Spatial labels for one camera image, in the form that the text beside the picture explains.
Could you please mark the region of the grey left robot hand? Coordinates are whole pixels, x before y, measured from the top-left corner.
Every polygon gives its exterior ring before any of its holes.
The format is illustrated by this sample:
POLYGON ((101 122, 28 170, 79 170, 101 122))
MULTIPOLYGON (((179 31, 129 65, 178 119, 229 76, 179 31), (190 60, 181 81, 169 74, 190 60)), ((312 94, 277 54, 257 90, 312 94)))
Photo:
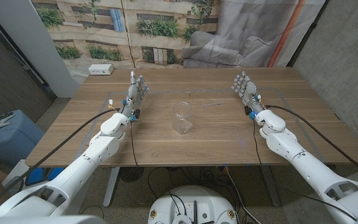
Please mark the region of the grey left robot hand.
POLYGON ((123 107, 120 113, 127 116, 129 121, 139 119, 140 106, 145 94, 149 88, 144 84, 145 80, 142 75, 138 78, 135 76, 135 71, 131 71, 130 85, 127 91, 126 99, 123 100, 123 107))

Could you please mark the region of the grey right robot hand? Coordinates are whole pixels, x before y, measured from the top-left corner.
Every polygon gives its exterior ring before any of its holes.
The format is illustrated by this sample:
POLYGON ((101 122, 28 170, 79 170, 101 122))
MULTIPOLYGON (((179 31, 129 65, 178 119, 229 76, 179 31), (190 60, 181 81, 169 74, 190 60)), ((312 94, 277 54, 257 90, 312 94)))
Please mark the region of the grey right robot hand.
POLYGON ((265 109, 255 83, 245 71, 235 77, 231 89, 240 97, 244 104, 245 113, 251 119, 255 119, 257 114, 265 109))

